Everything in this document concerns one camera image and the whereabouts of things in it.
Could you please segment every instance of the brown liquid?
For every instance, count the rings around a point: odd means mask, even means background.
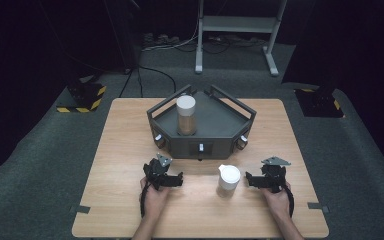
[[[196,122],[195,117],[192,116],[182,116],[178,114],[177,117],[177,132],[180,135],[193,135],[196,132]]]

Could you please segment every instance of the cable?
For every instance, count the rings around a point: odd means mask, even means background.
[[[142,86],[142,78],[140,77],[140,68],[138,68],[138,83],[140,86],[140,97],[143,98],[143,86]]]
[[[113,23],[113,20],[111,18],[111,15],[110,15],[110,10],[108,9],[107,0],[104,0],[104,5],[105,5],[105,9],[107,10],[108,18],[110,19],[111,29],[113,30],[113,34],[114,34],[115,40],[117,42],[117,47],[118,47],[118,51],[120,52],[121,59],[123,60],[123,62],[126,62],[126,59],[124,59],[123,51],[121,50],[120,41],[118,39],[117,32],[115,31],[115,28],[114,28],[114,23]]]
[[[223,6],[221,6],[221,8],[218,10],[216,16],[218,16],[221,13],[221,11],[224,9],[224,6],[226,5],[226,3],[227,3],[227,0],[224,1]]]
[[[140,194],[140,215],[143,218],[145,216],[145,199],[146,193],[148,192],[148,188],[151,186],[151,183],[146,180],[145,186],[142,189],[142,193]]]
[[[172,81],[172,83],[173,83],[173,92],[175,93],[175,92],[177,91],[177,87],[176,87],[176,81],[174,81],[174,79],[173,79],[173,78],[172,78],[170,75],[168,75],[167,73],[161,72],[161,71],[159,71],[159,70],[156,70],[156,69],[152,69],[152,68],[143,67],[143,66],[141,66],[141,65],[139,65],[139,68],[142,68],[142,69],[146,69],[146,70],[149,70],[149,71],[158,72],[158,73],[161,73],[161,74],[163,74],[163,75],[167,76],[168,78],[170,78],[170,79],[171,79],[171,81]]]
[[[208,51],[208,50],[206,50],[204,47],[202,48],[202,50],[204,51],[204,52],[206,52],[206,53],[209,53],[209,54],[220,54],[220,53],[222,53],[222,52],[225,52],[225,51],[227,51],[227,49],[229,49],[230,48],[230,41],[229,41],[229,39],[227,39],[227,38],[224,38],[225,40],[226,40],[226,42],[227,42],[227,46],[223,49],[223,50],[221,50],[221,51],[219,51],[219,52],[211,52],[211,51]]]
[[[176,47],[176,49],[179,50],[179,51],[181,51],[181,52],[195,52],[195,51],[196,51],[196,47],[197,47],[196,44],[187,44],[187,45],[194,46],[194,48],[191,49],[191,50],[185,50],[185,49],[181,49],[181,48],[179,48],[179,47]]]
[[[161,50],[167,50],[167,49],[173,49],[173,48],[184,46],[184,45],[190,43],[195,38],[197,38],[197,36],[195,36],[195,35],[196,35],[196,32],[198,31],[198,26],[199,26],[199,8],[198,8],[198,16],[196,17],[195,30],[194,30],[194,32],[192,34],[192,37],[189,40],[187,40],[187,41],[185,41],[183,43],[180,43],[178,45],[165,45],[165,46],[147,47],[145,49],[142,49],[142,51],[144,52],[144,51],[160,50],[160,49]]]
[[[289,216],[292,218],[292,214],[294,214],[294,208],[295,208],[294,195],[292,194],[291,190],[288,188],[288,186],[286,184],[283,184],[282,187],[285,189],[286,194],[288,195]]]
[[[62,41],[61,41],[61,39],[59,38],[59,36],[58,36],[58,34],[57,34],[57,31],[55,30],[54,26],[52,25],[52,22],[51,22],[51,20],[49,19],[49,16],[48,16],[48,14],[46,13],[45,8],[44,8],[43,5],[42,5],[42,1],[41,1],[41,0],[38,0],[38,2],[39,2],[39,5],[40,5],[41,10],[42,10],[42,12],[43,12],[43,15],[45,16],[46,21],[47,21],[48,24],[49,24],[49,27],[51,28],[51,30],[52,30],[52,32],[53,32],[55,38],[56,38],[57,41],[58,41],[58,44],[60,45],[60,48],[61,48],[62,52],[63,52],[67,57],[69,57],[69,58],[71,58],[72,60],[74,60],[74,61],[76,61],[76,62],[78,62],[78,63],[80,63],[80,64],[83,64],[83,65],[85,65],[85,66],[87,66],[87,67],[89,67],[89,68],[92,68],[92,69],[94,69],[94,70],[98,70],[98,71],[102,71],[102,72],[107,72],[107,73],[119,73],[119,72],[110,71],[110,70],[106,70],[106,69],[102,69],[102,68],[98,68],[98,67],[92,66],[92,65],[90,65],[90,64],[88,64],[88,63],[85,63],[85,62],[79,60],[78,58],[72,56],[71,54],[69,54],[69,53],[64,49],[64,45],[62,44]]]
[[[129,83],[130,77],[132,76],[133,70],[130,70],[129,77],[127,78],[126,82],[124,83],[123,88],[121,89],[120,95],[118,95],[118,98],[121,98],[121,95],[123,94],[124,90],[126,89],[127,83]]]

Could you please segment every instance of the white lid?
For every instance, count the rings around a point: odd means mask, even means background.
[[[241,178],[239,169],[232,165],[224,166],[220,174],[223,181],[229,184],[236,184]]]
[[[182,116],[192,116],[195,112],[195,98],[189,95],[177,98],[177,112]]]

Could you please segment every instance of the gray carpet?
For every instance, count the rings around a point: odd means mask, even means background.
[[[345,118],[304,117],[293,89],[312,86],[281,84],[294,46],[275,45],[276,78],[270,76],[259,48],[204,53],[199,75],[194,73],[194,52],[143,52],[140,64],[169,74],[178,89],[191,84],[203,90],[216,84],[238,98],[281,99],[317,196],[329,208],[327,239],[384,239],[384,157],[347,96],[334,92]],[[143,97],[165,98],[173,92],[171,80],[160,73],[141,69],[140,77]],[[100,78],[107,90],[96,112],[57,113],[56,100],[18,144],[0,167],[0,239],[75,239],[70,208],[80,202],[110,104],[126,80],[116,73]],[[135,71],[122,97],[141,96],[137,80]]]

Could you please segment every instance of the shelf leg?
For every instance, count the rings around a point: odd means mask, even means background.
[[[195,72],[202,73],[202,24],[204,17],[204,0],[199,1],[199,19],[198,19],[198,46],[196,47]]]
[[[283,12],[285,11],[286,2],[287,0],[282,0],[282,2],[280,3],[279,11],[277,12],[277,16],[276,16],[276,22],[273,26],[273,31],[270,34],[269,44],[268,46],[263,47],[263,52],[264,52],[264,55],[266,56],[267,64],[269,65],[270,73],[273,77],[279,76],[279,71],[277,71],[277,67],[276,67],[276,64],[274,63],[274,59],[272,56],[272,50],[273,50],[274,43],[276,41],[277,32],[279,31],[280,23],[282,22],[282,16],[283,16]]]

